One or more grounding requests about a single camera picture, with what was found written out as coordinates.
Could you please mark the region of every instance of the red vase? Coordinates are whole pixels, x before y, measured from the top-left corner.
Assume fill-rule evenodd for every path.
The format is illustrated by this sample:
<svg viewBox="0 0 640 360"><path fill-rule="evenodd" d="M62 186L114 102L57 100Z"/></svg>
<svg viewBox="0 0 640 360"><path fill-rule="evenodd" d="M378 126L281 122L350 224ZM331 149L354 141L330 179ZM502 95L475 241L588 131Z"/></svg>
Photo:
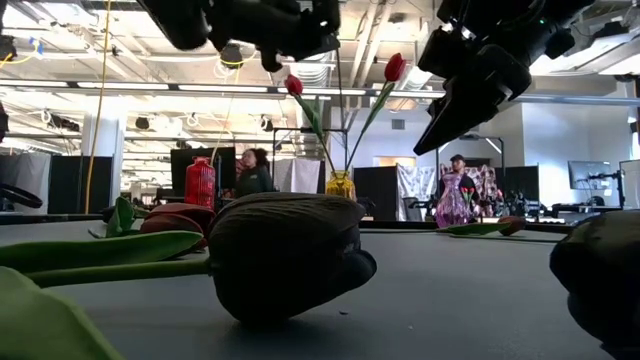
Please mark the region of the red vase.
<svg viewBox="0 0 640 360"><path fill-rule="evenodd" d="M215 170L209 165L207 157L195 157L194 160L187 167L184 202L213 208Z"/></svg>

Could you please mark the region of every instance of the dark hair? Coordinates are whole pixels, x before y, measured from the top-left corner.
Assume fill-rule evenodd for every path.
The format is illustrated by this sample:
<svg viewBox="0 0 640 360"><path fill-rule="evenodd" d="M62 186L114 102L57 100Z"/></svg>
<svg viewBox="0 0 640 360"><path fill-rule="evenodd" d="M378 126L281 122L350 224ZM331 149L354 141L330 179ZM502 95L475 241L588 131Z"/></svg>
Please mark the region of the dark hair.
<svg viewBox="0 0 640 360"><path fill-rule="evenodd" d="M267 151L265 149L254 148L247 151L252 151L256 157L256 166L264 166L269 170L269 160L267 160Z"/></svg>
<svg viewBox="0 0 640 360"><path fill-rule="evenodd" d="M464 156L462 156L460 154L456 154L456 155L453 155L453 157L451 158L451 162L456 162L458 160L464 161Z"/></svg>

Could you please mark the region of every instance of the glass vase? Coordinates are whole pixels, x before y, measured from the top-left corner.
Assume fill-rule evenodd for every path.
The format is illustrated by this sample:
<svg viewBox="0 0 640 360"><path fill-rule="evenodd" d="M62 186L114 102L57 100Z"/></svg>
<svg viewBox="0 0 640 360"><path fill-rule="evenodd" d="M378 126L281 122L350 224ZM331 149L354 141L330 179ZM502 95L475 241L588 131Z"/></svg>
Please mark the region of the glass vase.
<svg viewBox="0 0 640 360"><path fill-rule="evenodd" d="M349 179L348 171L335 171L327 182L327 195L342 196L356 201L356 185Z"/></svg>

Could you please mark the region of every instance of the woman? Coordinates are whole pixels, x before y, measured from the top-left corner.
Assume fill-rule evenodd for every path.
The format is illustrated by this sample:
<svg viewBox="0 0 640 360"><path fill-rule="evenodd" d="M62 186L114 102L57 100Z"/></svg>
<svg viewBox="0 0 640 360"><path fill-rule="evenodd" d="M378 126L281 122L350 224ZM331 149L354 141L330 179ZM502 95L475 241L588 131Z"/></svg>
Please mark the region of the woman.
<svg viewBox="0 0 640 360"><path fill-rule="evenodd" d="M249 149L242 154L246 167L236 182L236 198L246 195L271 192L273 184L269 175L269 161L264 149Z"/></svg>

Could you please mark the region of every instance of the table surface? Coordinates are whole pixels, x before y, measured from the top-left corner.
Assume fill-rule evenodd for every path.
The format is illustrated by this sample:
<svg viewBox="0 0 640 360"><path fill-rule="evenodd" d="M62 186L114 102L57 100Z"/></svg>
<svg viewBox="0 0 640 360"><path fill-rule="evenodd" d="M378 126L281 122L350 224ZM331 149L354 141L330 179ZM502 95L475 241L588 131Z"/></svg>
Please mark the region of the table surface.
<svg viewBox="0 0 640 360"><path fill-rule="evenodd" d="M0 227L0 245L90 240L74 222ZM252 332L207 276L54 288L134 359L606 360L569 316L550 244L363 230L378 261L365 286L282 328ZM555 234L526 234L559 239Z"/></svg>

